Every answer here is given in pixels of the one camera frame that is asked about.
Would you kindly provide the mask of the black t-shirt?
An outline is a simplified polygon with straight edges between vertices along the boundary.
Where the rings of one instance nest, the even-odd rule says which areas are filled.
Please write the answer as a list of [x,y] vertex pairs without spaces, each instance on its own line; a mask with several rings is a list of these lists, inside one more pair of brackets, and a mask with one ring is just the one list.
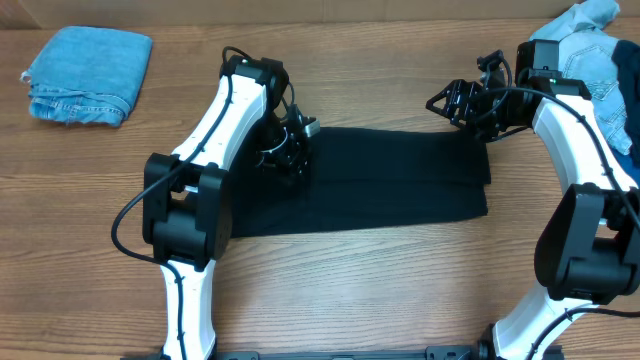
[[465,131],[324,128],[299,176],[232,171],[235,238],[447,223],[487,215],[486,147]]

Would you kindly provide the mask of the navy blue garment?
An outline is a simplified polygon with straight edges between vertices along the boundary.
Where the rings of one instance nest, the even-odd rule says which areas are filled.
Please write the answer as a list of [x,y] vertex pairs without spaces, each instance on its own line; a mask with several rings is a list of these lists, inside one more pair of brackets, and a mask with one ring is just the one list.
[[612,61],[618,67],[617,79],[627,117],[624,129],[632,142],[630,155],[633,163],[639,166],[639,46],[620,40]]

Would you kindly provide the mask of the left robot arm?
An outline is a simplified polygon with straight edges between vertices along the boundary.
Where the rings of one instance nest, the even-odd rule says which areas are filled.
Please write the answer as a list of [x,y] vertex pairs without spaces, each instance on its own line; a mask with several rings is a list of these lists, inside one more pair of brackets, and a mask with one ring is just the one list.
[[247,55],[224,61],[215,98],[188,138],[171,154],[154,153],[144,168],[143,238],[161,266],[167,294],[162,359],[212,359],[213,272],[232,232],[231,167],[245,145],[252,162],[285,179],[308,166],[318,132],[293,102],[275,109],[292,88],[282,62]]

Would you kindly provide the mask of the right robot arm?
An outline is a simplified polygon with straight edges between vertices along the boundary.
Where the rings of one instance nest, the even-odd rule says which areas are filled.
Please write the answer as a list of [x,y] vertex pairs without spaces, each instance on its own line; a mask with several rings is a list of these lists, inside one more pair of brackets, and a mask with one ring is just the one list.
[[478,82],[452,81],[428,110],[489,143],[531,129],[543,141],[563,198],[535,248],[534,286],[473,345],[430,346],[429,359],[561,359],[555,340],[584,314],[639,287],[639,188],[598,129],[592,96],[559,68],[559,44],[524,42],[509,66],[497,50],[477,60]]

